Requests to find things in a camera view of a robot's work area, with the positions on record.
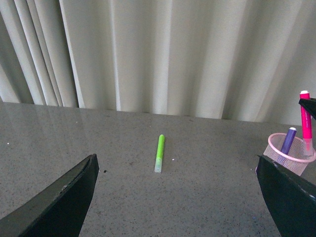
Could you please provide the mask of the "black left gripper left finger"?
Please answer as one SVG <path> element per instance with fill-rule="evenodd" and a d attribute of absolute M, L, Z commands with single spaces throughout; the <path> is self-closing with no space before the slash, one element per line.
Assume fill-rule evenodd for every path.
<path fill-rule="evenodd" d="M 2 237 L 77 237 L 93 198 L 98 159 L 89 155 L 0 220 Z"/>

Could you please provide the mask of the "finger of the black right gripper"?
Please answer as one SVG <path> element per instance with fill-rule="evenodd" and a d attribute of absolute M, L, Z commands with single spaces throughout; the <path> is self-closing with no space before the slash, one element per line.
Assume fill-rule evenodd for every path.
<path fill-rule="evenodd" d="M 311 117 L 316 119 L 316 99 L 315 98 L 310 98 L 310 99 L 300 98 L 299 104 L 302 109 L 305 109 L 305 111 L 311 115 Z"/>

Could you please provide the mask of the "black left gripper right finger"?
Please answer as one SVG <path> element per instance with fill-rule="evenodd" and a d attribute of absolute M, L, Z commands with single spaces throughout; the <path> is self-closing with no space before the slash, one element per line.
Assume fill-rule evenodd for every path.
<path fill-rule="evenodd" d="M 283 237 L 316 235 L 316 186 L 265 155 L 256 168 L 262 196 Z"/>

